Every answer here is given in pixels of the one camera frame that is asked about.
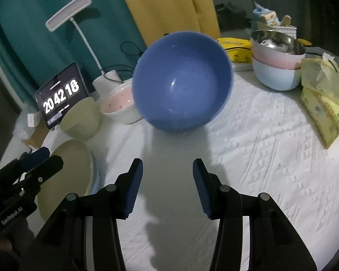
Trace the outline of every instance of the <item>cardboard box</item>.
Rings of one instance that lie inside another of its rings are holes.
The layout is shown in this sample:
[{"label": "cardboard box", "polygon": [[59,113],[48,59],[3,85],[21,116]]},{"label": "cardboard box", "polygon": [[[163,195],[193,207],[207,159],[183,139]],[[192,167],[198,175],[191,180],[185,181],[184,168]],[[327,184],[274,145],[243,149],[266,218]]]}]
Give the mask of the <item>cardboard box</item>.
[{"label": "cardboard box", "polygon": [[339,144],[339,105],[306,87],[300,99],[313,118],[326,148]]},{"label": "cardboard box", "polygon": [[39,149],[41,148],[48,132],[49,130],[42,119],[39,125],[35,128],[33,135],[22,142],[32,149]]}]

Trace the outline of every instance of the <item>teal curtain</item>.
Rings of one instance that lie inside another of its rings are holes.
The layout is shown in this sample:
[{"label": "teal curtain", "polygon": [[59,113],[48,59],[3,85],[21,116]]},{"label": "teal curtain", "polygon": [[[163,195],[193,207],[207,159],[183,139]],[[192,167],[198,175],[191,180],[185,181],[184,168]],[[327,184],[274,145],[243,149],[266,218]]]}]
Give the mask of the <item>teal curtain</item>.
[{"label": "teal curtain", "polygon": [[[79,64],[87,85],[91,86],[100,76],[70,21],[54,32],[45,26],[45,22],[70,1],[0,0],[0,64],[24,102],[35,104],[35,91],[73,61]],[[103,67],[136,65],[138,56],[121,51],[124,41],[135,43],[143,51],[146,48],[124,0],[92,0],[75,20]]]}]

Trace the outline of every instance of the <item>stacked bowls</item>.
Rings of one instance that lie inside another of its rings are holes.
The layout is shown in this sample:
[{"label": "stacked bowls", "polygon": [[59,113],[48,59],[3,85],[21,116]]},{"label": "stacked bowls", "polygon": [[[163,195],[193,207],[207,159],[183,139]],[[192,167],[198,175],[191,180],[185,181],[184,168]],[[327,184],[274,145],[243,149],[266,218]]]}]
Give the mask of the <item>stacked bowls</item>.
[{"label": "stacked bowls", "polygon": [[255,76],[276,91],[295,88],[301,79],[300,63],[305,47],[294,38],[271,30],[251,35],[252,65]]}]

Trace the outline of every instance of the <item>pink and white bowl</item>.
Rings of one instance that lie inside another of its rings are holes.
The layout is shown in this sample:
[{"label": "pink and white bowl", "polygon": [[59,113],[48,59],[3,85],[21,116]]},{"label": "pink and white bowl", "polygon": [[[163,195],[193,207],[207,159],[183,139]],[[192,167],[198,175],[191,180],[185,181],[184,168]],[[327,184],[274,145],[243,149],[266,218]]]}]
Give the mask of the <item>pink and white bowl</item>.
[{"label": "pink and white bowl", "polygon": [[142,119],[133,100],[132,80],[111,91],[100,105],[102,114],[123,124],[132,124]]},{"label": "pink and white bowl", "polygon": [[279,69],[300,69],[305,47],[294,38],[271,30],[251,34],[252,55],[260,62]]}]

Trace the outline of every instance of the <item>digital clock display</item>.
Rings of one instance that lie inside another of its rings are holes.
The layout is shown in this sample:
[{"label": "digital clock display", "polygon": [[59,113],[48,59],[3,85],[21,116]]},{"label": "digital clock display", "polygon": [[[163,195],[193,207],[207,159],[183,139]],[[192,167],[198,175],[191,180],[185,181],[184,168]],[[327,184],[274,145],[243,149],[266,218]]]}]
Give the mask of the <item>digital clock display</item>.
[{"label": "digital clock display", "polygon": [[69,64],[35,93],[36,102],[48,129],[59,124],[69,109],[86,97],[88,92],[75,62]]}]

